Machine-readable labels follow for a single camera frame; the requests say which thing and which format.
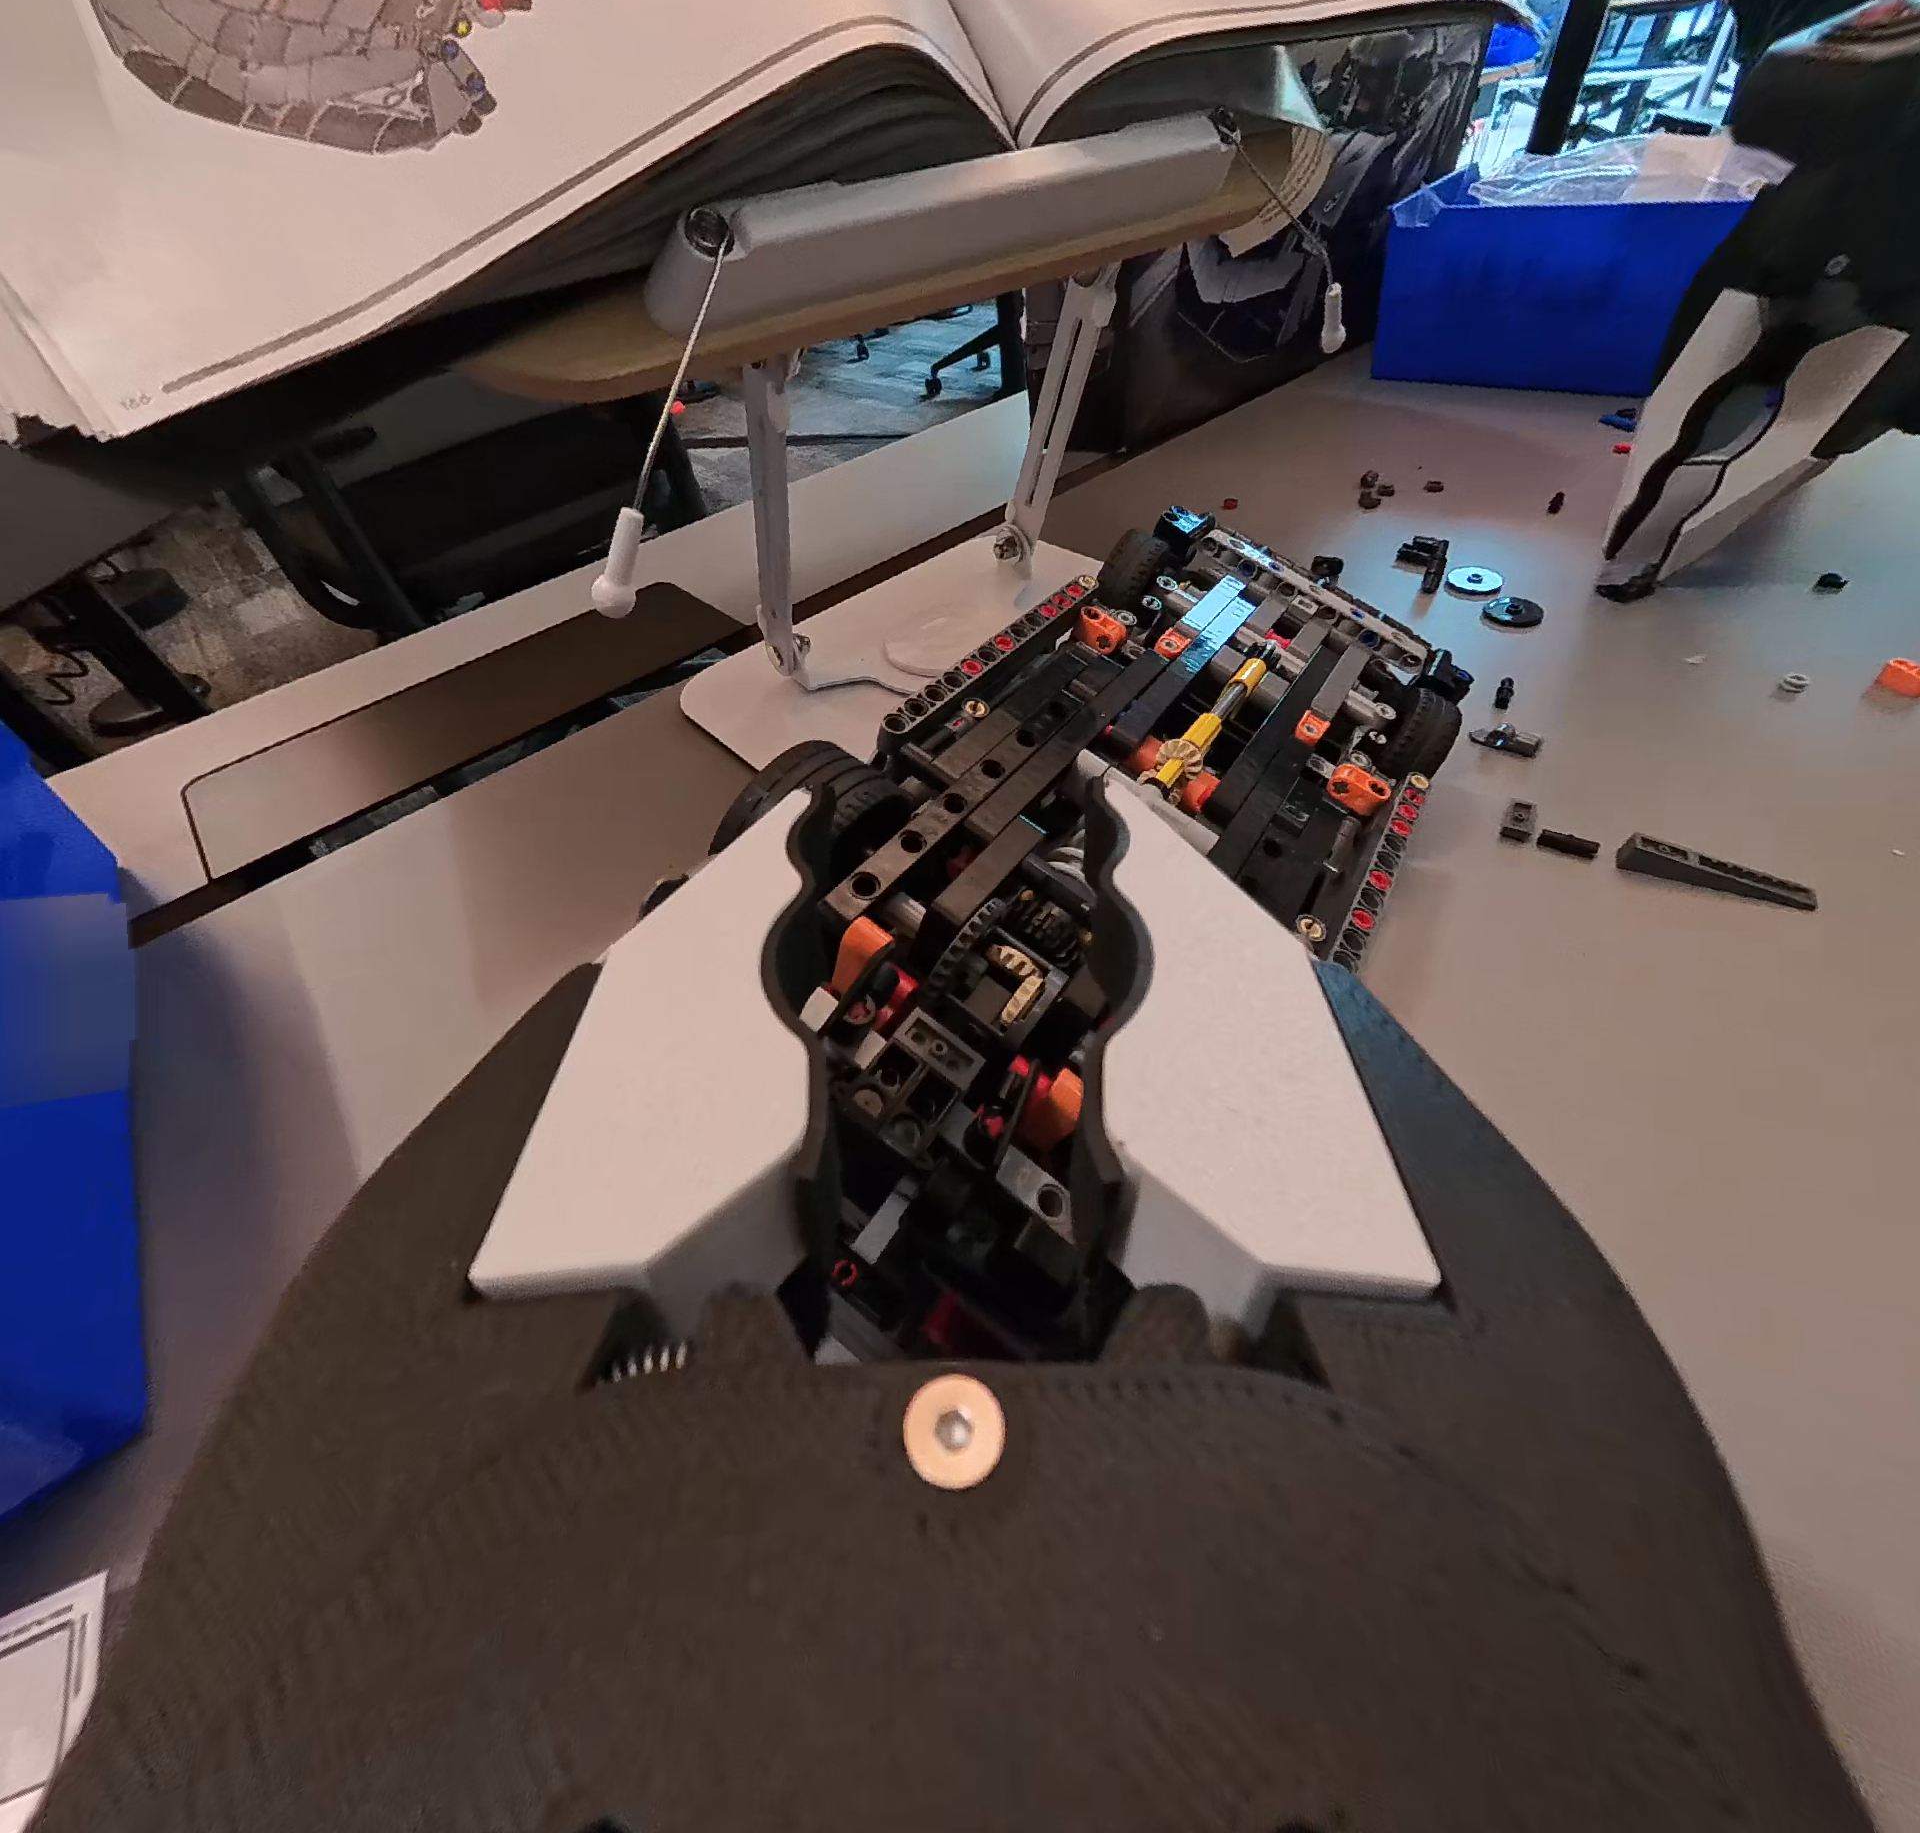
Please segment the open instruction book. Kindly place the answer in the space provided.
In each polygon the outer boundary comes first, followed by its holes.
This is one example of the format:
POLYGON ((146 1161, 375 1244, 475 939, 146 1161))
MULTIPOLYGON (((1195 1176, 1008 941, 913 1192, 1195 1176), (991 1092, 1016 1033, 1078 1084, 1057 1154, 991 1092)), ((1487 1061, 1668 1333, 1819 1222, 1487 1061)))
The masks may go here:
POLYGON ((1522 0, 5 0, 5 441, 115 440, 682 212, 1140 118, 1522 0))

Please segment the clear plastic bags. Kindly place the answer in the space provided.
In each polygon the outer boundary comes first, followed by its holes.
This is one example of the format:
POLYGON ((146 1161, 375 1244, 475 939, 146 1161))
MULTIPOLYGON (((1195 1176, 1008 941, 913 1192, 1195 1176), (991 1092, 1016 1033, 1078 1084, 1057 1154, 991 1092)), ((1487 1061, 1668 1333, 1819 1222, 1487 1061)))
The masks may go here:
POLYGON ((1470 183, 1487 208, 1746 204, 1793 169, 1731 136, 1631 136, 1557 155, 1516 155, 1470 183))

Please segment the dark printed cardboard box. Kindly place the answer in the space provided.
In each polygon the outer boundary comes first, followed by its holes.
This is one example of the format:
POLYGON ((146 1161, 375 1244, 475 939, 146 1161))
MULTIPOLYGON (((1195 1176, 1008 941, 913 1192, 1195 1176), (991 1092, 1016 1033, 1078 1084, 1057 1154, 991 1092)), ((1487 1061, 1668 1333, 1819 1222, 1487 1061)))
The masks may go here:
POLYGON ((1492 31, 1450 19, 1286 44, 1330 140, 1301 208, 1320 246, 1278 223, 1242 255, 1209 236, 1127 261, 1075 450, 1158 446, 1312 372, 1329 284, 1346 340, 1373 338, 1393 206, 1452 169, 1492 31))

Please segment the white printed paper sheet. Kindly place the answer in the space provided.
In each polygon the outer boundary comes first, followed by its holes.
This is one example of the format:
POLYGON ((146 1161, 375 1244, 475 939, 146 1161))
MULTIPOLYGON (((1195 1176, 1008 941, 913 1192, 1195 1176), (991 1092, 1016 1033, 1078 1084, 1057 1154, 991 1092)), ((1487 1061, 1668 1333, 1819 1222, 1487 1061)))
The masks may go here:
POLYGON ((105 1571, 3 1618, 3 1832, 39 1811, 98 1685, 105 1571))

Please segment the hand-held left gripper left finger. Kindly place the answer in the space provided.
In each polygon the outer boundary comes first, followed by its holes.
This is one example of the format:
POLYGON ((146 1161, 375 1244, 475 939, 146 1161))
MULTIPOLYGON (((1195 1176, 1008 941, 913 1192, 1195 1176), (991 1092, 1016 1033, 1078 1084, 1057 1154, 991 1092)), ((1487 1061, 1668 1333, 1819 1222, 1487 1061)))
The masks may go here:
POLYGON ((819 1271, 822 1079, 802 1025, 835 798, 798 790, 593 968, 467 1283, 487 1301, 637 1297, 690 1340, 732 1285, 819 1271))

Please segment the black pole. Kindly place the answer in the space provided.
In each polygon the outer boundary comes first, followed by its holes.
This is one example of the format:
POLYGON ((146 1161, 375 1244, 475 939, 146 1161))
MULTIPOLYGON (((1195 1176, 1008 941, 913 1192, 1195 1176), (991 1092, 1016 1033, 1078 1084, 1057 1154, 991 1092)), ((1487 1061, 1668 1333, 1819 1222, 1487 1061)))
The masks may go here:
POLYGON ((1530 155, 1550 157, 1566 146, 1578 94, 1597 55, 1607 9, 1609 0, 1566 0, 1526 142, 1530 155))

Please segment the blue plastic storage bin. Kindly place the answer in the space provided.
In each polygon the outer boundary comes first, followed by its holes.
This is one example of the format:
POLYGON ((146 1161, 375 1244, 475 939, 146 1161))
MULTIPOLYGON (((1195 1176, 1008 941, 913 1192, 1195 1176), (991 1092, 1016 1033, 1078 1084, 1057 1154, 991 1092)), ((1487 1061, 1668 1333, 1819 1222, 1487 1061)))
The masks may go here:
POLYGON ((121 868, 3 734, 3 1519, 147 1413, 121 868))
POLYGON ((1652 391, 1669 325, 1749 204, 1481 204, 1463 168, 1393 206, 1373 377, 1652 391))

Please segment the dark grey lego wedge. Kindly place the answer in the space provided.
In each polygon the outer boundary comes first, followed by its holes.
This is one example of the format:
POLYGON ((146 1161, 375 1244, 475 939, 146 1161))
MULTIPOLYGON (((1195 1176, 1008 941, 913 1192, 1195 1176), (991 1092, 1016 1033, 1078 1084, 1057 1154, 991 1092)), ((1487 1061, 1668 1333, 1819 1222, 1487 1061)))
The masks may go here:
POLYGON ((1668 886, 1687 886, 1746 902, 1812 913, 1811 886, 1770 875, 1758 866, 1728 862, 1650 835, 1628 835, 1616 849, 1616 868, 1668 886))

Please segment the white paper tag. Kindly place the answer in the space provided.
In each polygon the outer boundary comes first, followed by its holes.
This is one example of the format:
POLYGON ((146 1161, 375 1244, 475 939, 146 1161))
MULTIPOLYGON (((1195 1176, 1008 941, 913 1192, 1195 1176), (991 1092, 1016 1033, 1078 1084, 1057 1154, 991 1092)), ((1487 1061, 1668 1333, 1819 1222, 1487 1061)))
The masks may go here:
POLYGON ((1242 153, 1268 190, 1260 212, 1263 239, 1275 239, 1301 221, 1320 195, 1332 165, 1332 138, 1324 126, 1275 124, 1242 140, 1242 153))

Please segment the lego car model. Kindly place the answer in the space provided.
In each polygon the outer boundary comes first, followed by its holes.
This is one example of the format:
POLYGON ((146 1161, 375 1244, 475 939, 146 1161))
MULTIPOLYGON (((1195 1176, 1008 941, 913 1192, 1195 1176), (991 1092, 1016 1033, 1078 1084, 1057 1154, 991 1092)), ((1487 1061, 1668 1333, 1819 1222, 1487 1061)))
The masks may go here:
POLYGON ((1135 1293, 1095 1100, 1133 969, 1088 866, 1104 779, 1355 973, 1475 676, 1339 577, 1167 509, 902 699, 871 760, 798 743, 723 816, 710 854, 835 798, 802 1017, 841 1215, 799 1311, 844 1357, 1083 1362, 1135 1293))

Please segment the white book stand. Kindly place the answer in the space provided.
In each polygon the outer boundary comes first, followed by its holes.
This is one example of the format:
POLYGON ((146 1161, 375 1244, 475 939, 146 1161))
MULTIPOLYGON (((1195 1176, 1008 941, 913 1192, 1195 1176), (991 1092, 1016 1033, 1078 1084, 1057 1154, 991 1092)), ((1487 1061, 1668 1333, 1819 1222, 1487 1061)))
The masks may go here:
POLYGON ((940 686, 1006 624, 1051 604, 1078 572, 1043 542, 1046 511, 1105 329, 1123 261, 1260 217, 1268 190, 1224 113, 1135 124, 1110 136, 1012 151, 858 185, 819 185, 696 208, 643 284, 596 292, 470 360, 472 373, 531 400, 586 403, 669 389, 695 368, 742 372, 748 415, 753 567, 727 553, 695 572, 687 553, 643 541, 637 507, 613 528, 591 585, 606 618, 669 583, 751 627, 755 649, 710 669, 684 711, 739 761, 825 737, 877 741, 898 701, 940 686), (949 292, 1066 284, 1038 417, 1027 424, 1002 522, 993 533, 864 583, 841 604, 799 608, 936 537, 909 492, 925 473, 963 520, 972 475, 934 465, 936 440, 868 473, 859 498, 798 500, 787 468, 788 385, 805 348, 949 292))

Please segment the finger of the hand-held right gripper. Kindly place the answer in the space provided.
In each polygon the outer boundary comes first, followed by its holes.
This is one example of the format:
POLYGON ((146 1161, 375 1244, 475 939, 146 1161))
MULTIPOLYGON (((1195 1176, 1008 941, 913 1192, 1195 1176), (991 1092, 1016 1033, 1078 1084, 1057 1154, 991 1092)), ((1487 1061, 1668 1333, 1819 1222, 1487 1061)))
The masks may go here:
POLYGON ((1601 579, 1650 564, 1652 528, 1681 462, 1737 430, 1758 405, 1774 405, 1791 359, 1793 322, 1781 302, 1731 290, 1716 296, 1642 409, 1601 547, 1601 579))
POLYGON ((1715 445, 1698 445, 1668 480, 1647 579, 1672 582, 1777 503, 1892 428, 1911 395, 1911 333, 1855 331, 1822 341, 1791 369, 1774 405, 1758 405, 1715 445))

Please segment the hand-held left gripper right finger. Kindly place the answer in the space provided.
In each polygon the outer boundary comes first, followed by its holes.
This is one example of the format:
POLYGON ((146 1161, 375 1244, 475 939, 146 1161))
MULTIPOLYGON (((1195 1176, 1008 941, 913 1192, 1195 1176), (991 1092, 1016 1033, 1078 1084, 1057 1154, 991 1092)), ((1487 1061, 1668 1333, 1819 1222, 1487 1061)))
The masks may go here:
POLYGON ((1095 1063, 1133 1292, 1191 1293, 1255 1340, 1283 1295, 1427 1301, 1442 1271, 1336 1024, 1323 965, 1129 781, 1090 791, 1116 910, 1116 1025, 1095 1063))

